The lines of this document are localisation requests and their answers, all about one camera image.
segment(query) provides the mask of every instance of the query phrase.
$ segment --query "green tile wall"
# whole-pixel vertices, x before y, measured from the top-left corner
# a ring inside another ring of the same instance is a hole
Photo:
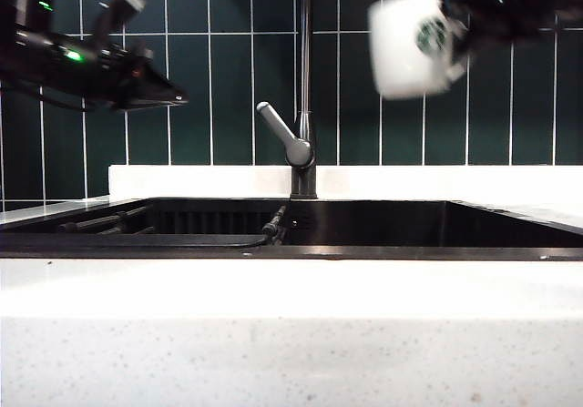
[[[55,30],[86,37],[102,1],[56,0]],[[577,26],[482,54],[447,95],[387,102],[373,90],[369,63],[374,1],[313,2],[321,164],[583,164]],[[113,38],[126,46],[145,39],[156,67],[189,91],[187,107],[84,115],[5,92],[2,209],[107,194],[112,164],[283,164],[281,145],[253,109],[269,100],[294,119],[298,10],[296,0],[148,0]]]

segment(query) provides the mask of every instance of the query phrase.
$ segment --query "faucet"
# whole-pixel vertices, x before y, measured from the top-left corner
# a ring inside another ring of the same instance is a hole
[[[291,166],[291,198],[316,199],[316,146],[312,122],[312,0],[301,0],[302,96],[294,132],[268,102],[257,105],[273,133],[285,146]]]

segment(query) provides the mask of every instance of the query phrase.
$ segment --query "green light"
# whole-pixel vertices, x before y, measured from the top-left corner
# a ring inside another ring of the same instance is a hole
[[[38,4],[45,8],[46,11],[53,12],[52,6],[49,5],[47,2],[39,2]]]
[[[77,61],[78,63],[83,62],[83,57],[81,56],[81,54],[75,52],[74,50],[67,50],[65,52],[65,56],[72,61]]]

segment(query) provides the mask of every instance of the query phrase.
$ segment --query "sink basin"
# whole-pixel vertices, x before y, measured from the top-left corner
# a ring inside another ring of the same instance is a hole
[[[460,202],[280,198],[151,198],[0,225],[0,257],[47,256],[571,260],[583,229]]]
[[[292,202],[284,244],[438,248],[580,248],[583,229],[461,202]]]

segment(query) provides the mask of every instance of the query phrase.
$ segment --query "white mug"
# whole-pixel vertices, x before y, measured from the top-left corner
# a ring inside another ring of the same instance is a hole
[[[386,99],[435,95],[449,90],[467,68],[454,64],[454,39],[465,32],[442,11],[442,0],[383,0],[371,6],[374,83]]]

